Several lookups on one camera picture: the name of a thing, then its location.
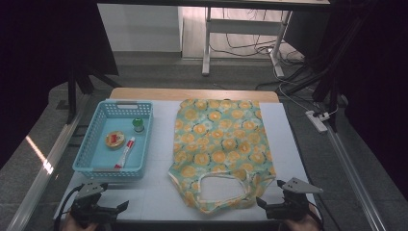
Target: power strip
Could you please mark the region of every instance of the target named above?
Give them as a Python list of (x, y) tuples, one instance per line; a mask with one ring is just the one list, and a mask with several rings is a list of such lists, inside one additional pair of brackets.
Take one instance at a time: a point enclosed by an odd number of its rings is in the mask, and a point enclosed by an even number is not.
[(313, 125), (315, 125), (316, 129), (318, 129), (320, 133), (327, 132), (327, 127), (321, 122), (318, 116), (313, 116), (314, 113), (315, 112), (313, 111), (308, 111), (306, 112), (306, 116), (312, 121)]

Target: gray carpet floor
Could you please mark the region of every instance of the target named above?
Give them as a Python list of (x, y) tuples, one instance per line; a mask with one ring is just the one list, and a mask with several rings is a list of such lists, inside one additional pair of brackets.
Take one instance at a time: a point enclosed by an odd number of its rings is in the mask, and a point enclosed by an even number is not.
[[(122, 54), (116, 55), (116, 62), (120, 77), (112, 76), (111, 78), (123, 87), (255, 90), (259, 84), (278, 82), (273, 77), (271, 63), (268, 61), (213, 59), (211, 74), (206, 78), (201, 76), (200, 61), (182, 60), (169, 55), (127, 56)], [(290, 75), (297, 68), (299, 66), (284, 66), (284, 71)], [(53, 172), (26, 230), (52, 230), (52, 216), (62, 200), (65, 185), (72, 176), (71, 163), (87, 131), (93, 110), (99, 101), (109, 97), (112, 90), (111, 87), (94, 77), (91, 77), (91, 80), (95, 85), (95, 91), (91, 95), (87, 112), (81, 119), (58, 167)], [(279, 83), (273, 83), (259, 90), (277, 90), (278, 86)], [(309, 89), (298, 92), (296, 95), (300, 98), (293, 97), (293, 99), (308, 109), (314, 109), (315, 105), (310, 101), (313, 88), (314, 86), (311, 86)], [(320, 197), (316, 196), (316, 201), (325, 218), (326, 230), (337, 230), (335, 221), (341, 230), (372, 230), (327, 135), (317, 132), (304, 115), (304, 108), (287, 97), (280, 97), (280, 101), (285, 106), (288, 120), (293, 128), (293, 135), (310, 179), (315, 185), (324, 189)], [(66, 102), (66, 84), (51, 90), (49, 105), (29, 134), (45, 158), (66, 122)], [(337, 124), (340, 137), (384, 219), (386, 227), (388, 230), (406, 230), (408, 226), (407, 201), (370, 149), (348, 124), (344, 116), (344, 107), (337, 112)], [(6, 230), (8, 227), (41, 167), (42, 163), (38, 154), (26, 141), (23, 141), (12, 158), (0, 170), (0, 230)]]

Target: green lid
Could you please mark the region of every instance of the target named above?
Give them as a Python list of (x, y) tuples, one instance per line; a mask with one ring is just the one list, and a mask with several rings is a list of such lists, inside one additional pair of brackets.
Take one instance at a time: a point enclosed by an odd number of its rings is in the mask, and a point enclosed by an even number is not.
[(135, 119), (133, 119), (132, 124), (133, 124), (133, 126), (135, 126), (135, 127), (143, 126), (143, 119), (141, 119), (141, 118), (135, 118)]

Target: white tabletop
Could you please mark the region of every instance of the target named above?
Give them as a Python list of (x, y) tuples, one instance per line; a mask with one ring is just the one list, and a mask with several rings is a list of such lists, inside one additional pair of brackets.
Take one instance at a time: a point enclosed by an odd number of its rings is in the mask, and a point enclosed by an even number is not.
[[(256, 204), (247, 209), (224, 210), (212, 215), (204, 215), (184, 204), (167, 174), (173, 163), (174, 122), (181, 101), (152, 101), (152, 103), (153, 126), (144, 177), (132, 183), (110, 184), (108, 189), (102, 192), (98, 205), (116, 207), (129, 200), (127, 210), (117, 217), (120, 221), (266, 220), (265, 210)], [(276, 179), (288, 181), (296, 177), (308, 182), (283, 105), (280, 103), (260, 103), (260, 105), (276, 170)], [(82, 173), (75, 172), (65, 191), (64, 198), (74, 187), (86, 181), (87, 178)], [(215, 196), (214, 192), (220, 189), (230, 193), (241, 191), (237, 182), (227, 184), (222, 182), (223, 188), (219, 186), (219, 182), (211, 181), (211, 183), (214, 185), (206, 185), (207, 187), (204, 187), (202, 192), (209, 199), (212, 199), (212, 196)], [(67, 207), (72, 204), (74, 196), (75, 194), (68, 200)], [(274, 181), (261, 198), (271, 204), (282, 203), (282, 197), (282, 190), (276, 186), (276, 181)], [(315, 202), (312, 194), (308, 194), (308, 198), (311, 202)]]

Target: white metal desk leg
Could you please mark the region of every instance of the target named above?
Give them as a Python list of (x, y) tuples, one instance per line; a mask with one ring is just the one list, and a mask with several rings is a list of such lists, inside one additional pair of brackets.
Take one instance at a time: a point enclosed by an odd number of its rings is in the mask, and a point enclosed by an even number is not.
[(288, 21), (289, 21), (289, 18), (292, 12), (282, 12), (282, 13), (284, 14), (284, 17), (282, 20), (281, 27), (279, 29), (279, 34), (277, 35), (277, 38), (276, 38), (276, 44), (273, 47), (273, 50), (271, 52), (269, 50), (269, 56), (270, 56), (270, 59), (272, 60), (273, 68), (275, 69), (277, 78), (282, 78), (285, 76), (283, 73), (282, 67), (279, 63), (279, 60), (278, 60), (278, 52), (279, 52), (280, 44), (282, 43), (283, 36), (285, 35), (286, 27), (288, 26)]
[(202, 69), (203, 76), (208, 76), (210, 74), (210, 26), (211, 26), (211, 8), (208, 8), (205, 23), (205, 44)]

